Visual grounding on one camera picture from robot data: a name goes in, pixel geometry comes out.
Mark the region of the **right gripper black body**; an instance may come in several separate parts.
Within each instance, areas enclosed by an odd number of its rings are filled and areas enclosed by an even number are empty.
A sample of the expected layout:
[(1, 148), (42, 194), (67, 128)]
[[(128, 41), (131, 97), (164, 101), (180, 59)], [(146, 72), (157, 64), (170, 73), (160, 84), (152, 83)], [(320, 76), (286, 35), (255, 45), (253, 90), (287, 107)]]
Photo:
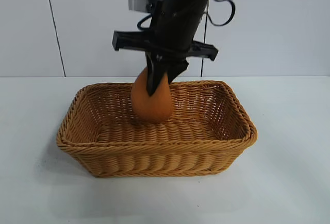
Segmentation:
[(183, 61), (186, 57), (215, 60), (218, 50), (195, 41), (196, 30), (208, 0), (128, 0), (131, 11), (147, 13), (137, 24), (138, 31), (115, 31), (114, 50), (157, 53), (164, 61)]

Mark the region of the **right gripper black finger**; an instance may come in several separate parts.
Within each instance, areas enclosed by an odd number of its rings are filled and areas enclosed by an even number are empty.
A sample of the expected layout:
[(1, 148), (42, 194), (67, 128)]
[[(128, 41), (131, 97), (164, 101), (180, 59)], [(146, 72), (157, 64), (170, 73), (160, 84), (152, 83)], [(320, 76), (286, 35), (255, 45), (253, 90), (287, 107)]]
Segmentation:
[(187, 61), (170, 64), (167, 70), (168, 83), (171, 83), (177, 76), (187, 69)]
[(148, 95), (152, 96), (156, 92), (164, 74), (167, 72), (168, 65), (163, 60), (163, 56), (157, 53), (146, 52), (145, 57), (147, 65), (146, 90)]

